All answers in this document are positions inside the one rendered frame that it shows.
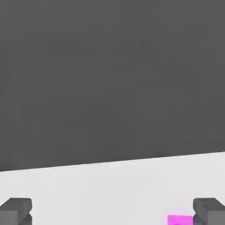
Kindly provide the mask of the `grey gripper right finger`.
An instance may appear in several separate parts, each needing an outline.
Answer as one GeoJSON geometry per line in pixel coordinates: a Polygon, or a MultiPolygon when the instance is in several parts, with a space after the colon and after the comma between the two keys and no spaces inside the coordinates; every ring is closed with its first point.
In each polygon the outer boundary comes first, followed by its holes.
{"type": "Polygon", "coordinates": [[[195,198],[193,209],[193,225],[225,225],[225,206],[216,198],[195,198]]]}

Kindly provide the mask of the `small magenta cube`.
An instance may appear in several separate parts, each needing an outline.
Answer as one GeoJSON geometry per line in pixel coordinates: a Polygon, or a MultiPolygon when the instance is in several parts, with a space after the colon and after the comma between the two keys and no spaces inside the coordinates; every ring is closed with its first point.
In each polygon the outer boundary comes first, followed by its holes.
{"type": "Polygon", "coordinates": [[[193,225],[193,216],[168,215],[167,225],[193,225]]]}

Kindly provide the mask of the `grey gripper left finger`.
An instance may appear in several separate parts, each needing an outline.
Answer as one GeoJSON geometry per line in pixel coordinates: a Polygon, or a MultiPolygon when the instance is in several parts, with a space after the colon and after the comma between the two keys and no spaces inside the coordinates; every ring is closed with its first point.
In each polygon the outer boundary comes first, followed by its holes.
{"type": "Polygon", "coordinates": [[[32,225],[32,200],[9,198],[0,206],[0,225],[32,225]]]}

